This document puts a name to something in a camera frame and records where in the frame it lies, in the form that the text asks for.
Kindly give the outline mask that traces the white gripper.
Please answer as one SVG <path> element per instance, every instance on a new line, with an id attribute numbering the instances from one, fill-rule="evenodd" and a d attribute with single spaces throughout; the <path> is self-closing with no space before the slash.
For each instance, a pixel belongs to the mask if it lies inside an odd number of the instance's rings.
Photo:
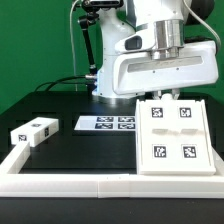
<path id="1" fill-rule="evenodd" d="M 120 55 L 113 69 L 113 90 L 118 95 L 153 92 L 153 99 L 162 98 L 162 90 L 213 84 L 218 79 L 216 46 L 213 41 L 186 44 L 176 58 L 153 60 L 148 52 Z"/>

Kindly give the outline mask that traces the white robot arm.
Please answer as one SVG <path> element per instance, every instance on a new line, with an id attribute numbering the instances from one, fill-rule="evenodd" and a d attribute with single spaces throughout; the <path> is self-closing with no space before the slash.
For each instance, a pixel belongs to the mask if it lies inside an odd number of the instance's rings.
<path id="1" fill-rule="evenodd" d="M 103 1 L 99 7 L 103 64 L 93 96 L 115 104 L 147 92 L 213 84 L 218 79 L 218 38 L 184 36 L 203 24 L 215 0 L 124 0 L 126 20 Z"/>

